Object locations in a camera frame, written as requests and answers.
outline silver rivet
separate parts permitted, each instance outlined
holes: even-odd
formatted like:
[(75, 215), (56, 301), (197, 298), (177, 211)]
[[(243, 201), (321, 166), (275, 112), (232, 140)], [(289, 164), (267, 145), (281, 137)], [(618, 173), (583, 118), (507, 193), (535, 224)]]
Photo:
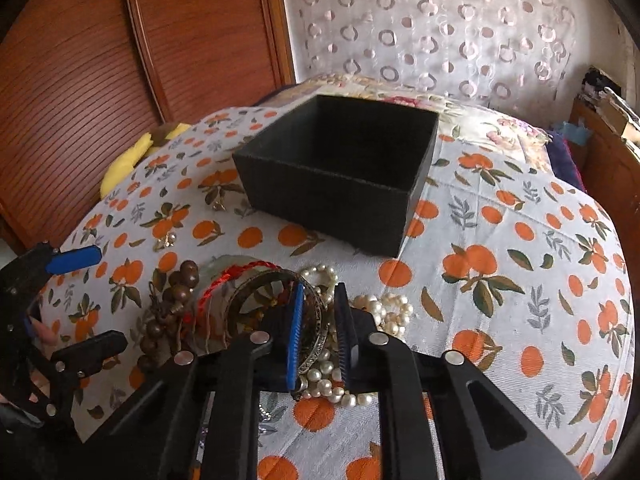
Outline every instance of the silver rivet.
[(465, 357), (457, 350), (451, 350), (444, 354), (444, 359), (447, 363), (454, 366), (460, 366), (465, 362)]
[(376, 346), (384, 346), (389, 342), (389, 336), (383, 332), (369, 334), (369, 341)]
[(263, 332), (262, 330), (251, 332), (251, 335), (249, 336), (249, 339), (251, 340), (251, 342), (256, 345), (264, 345), (269, 340), (269, 338), (270, 338), (269, 334), (266, 332)]
[(182, 350), (174, 356), (174, 363), (180, 366), (186, 366), (193, 363), (193, 354), (188, 350)]

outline wooden wardrobe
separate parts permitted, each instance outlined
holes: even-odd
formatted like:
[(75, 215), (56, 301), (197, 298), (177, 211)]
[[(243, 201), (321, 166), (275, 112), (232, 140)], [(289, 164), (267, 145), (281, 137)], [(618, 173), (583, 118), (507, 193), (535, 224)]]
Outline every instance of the wooden wardrobe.
[(28, 0), (0, 43), (0, 236), (61, 244), (150, 127), (292, 80), (282, 0)]

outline black box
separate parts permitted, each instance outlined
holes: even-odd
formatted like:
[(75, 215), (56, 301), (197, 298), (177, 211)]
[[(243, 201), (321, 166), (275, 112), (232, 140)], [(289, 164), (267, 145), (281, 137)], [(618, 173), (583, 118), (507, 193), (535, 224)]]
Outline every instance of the black box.
[(251, 206), (396, 257), (424, 187), (438, 114), (315, 96), (233, 155)]

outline purple fabric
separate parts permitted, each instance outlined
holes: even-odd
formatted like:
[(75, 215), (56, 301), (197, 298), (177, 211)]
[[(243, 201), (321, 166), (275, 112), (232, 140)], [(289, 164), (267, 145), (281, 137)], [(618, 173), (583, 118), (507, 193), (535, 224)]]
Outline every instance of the purple fabric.
[(551, 168), (554, 170), (555, 176), (560, 180), (564, 180), (567, 184), (574, 186), (576, 189), (586, 192), (582, 184), (580, 172), (574, 160), (571, 158), (571, 153), (564, 141), (564, 137), (554, 131), (547, 133), (551, 136), (551, 142), (546, 144), (546, 152), (549, 155), (549, 161), (551, 162)]

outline bed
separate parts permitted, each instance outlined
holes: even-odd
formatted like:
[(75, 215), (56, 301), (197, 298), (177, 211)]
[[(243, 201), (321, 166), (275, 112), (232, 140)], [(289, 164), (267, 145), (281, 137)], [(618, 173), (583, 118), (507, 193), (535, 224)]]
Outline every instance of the bed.
[[(241, 192), (230, 151), (317, 93), (440, 113), (430, 174), (398, 258), (369, 256), (254, 212)], [(103, 263), (43, 292), (43, 319), (60, 346), (110, 329), (133, 343), (83, 384), (73, 410), (79, 433), (87, 438), (140, 384), (135, 343), (154, 272), (186, 258), (205, 265), (240, 254), (292, 270), (331, 265), (351, 295), (406, 295), (415, 307), (409, 346), (433, 355), (463, 351), (593, 479), (612, 457), (625, 419), (632, 299), (612, 222), (593, 199), (553, 176), (546, 141), (541, 130), (501, 113), (358, 76), (321, 76), (259, 107), (207, 116), (137, 168), (63, 245), (96, 243)], [(226, 190), (225, 210), (214, 212), (205, 192), (216, 186)], [(158, 222), (150, 219), (171, 219), (185, 205), (173, 224), (175, 245), (154, 252)], [(212, 339), (219, 336), (212, 330)], [(271, 395), (262, 404), (271, 415), (260, 436), (263, 480), (379, 478), (375, 400), (343, 408), (324, 398), (293, 403)]]

